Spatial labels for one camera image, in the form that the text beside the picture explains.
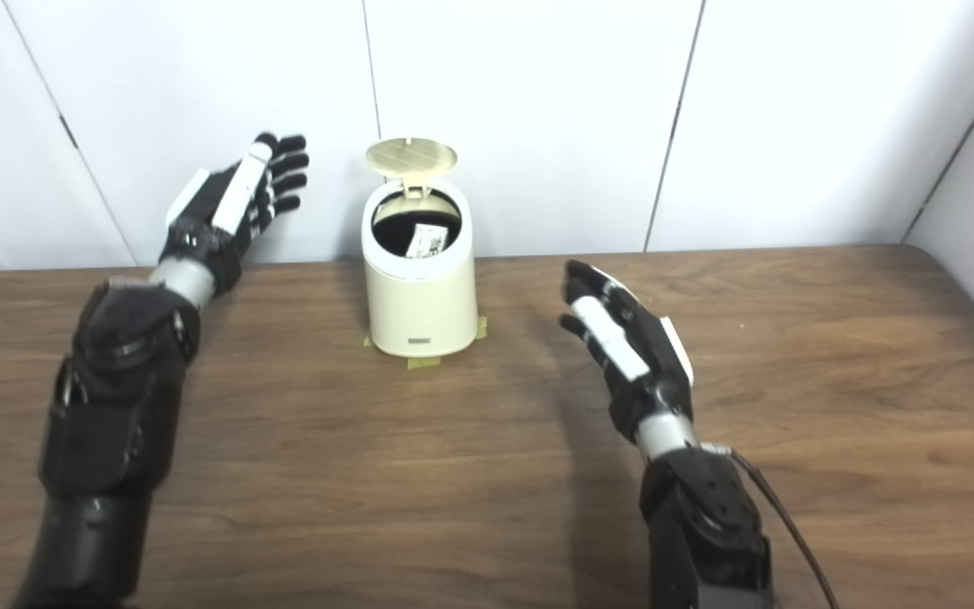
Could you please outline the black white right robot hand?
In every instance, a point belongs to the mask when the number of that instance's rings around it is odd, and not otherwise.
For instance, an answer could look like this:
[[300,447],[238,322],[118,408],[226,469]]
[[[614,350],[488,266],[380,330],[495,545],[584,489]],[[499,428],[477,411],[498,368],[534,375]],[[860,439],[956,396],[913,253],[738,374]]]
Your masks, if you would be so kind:
[[648,459],[698,447],[693,431],[693,367],[668,316],[655,315],[627,286],[580,260],[564,265],[558,320],[602,369],[608,415]]

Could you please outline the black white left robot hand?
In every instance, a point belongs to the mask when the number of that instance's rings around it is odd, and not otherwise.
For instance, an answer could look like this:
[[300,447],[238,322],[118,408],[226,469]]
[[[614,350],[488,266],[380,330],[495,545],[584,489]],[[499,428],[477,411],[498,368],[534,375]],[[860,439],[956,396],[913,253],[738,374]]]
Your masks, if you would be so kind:
[[273,221],[300,208],[310,158],[302,134],[259,134],[220,171],[201,169],[167,213],[158,265],[186,260],[211,277],[214,294],[235,288],[250,246]]

